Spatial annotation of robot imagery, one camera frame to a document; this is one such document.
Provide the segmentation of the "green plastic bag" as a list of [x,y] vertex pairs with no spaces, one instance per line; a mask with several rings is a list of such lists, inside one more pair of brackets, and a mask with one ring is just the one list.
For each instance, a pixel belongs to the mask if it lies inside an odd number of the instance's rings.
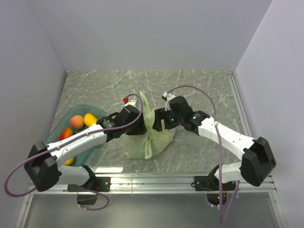
[[[162,153],[170,143],[158,142],[158,131],[152,128],[154,124],[154,109],[151,109],[143,92],[140,92],[143,101],[143,117],[147,132],[144,135],[125,135],[123,137],[123,152],[129,159],[150,159]],[[175,129],[166,130],[163,128],[162,132],[169,132],[173,137]]]

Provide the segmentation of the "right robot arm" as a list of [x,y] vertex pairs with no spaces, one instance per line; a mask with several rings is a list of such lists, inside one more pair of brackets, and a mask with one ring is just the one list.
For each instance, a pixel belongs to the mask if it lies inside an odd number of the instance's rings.
[[221,189],[232,181],[246,181],[260,186],[267,178],[276,161],[269,142],[259,137],[242,135],[218,122],[202,111],[193,111],[183,96],[165,93],[164,108],[155,111],[153,129],[158,132],[182,126],[186,131],[208,138],[232,152],[240,162],[216,166],[208,175],[208,189]]

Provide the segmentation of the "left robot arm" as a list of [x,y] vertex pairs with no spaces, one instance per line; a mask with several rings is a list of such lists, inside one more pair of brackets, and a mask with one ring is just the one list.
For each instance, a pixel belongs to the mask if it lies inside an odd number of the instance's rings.
[[64,163],[87,149],[128,133],[145,133],[143,111],[132,104],[126,104],[119,113],[104,117],[67,139],[49,145],[34,144],[24,168],[39,192],[59,182],[85,191],[98,190],[97,177],[88,166],[70,167]]

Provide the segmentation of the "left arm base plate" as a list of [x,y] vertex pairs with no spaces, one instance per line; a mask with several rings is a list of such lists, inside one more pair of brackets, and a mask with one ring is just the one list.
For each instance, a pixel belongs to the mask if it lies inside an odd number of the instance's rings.
[[82,189],[98,191],[98,192],[109,192],[111,185],[110,177],[96,177],[90,178],[84,185],[78,186],[75,184],[68,184],[68,192],[79,192]]

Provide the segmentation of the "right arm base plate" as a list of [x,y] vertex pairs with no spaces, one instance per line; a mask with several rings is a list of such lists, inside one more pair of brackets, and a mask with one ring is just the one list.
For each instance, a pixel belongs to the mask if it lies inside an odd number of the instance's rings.
[[219,190],[219,182],[213,176],[194,176],[194,182],[191,183],[191,187],[195,191],[215,191]]

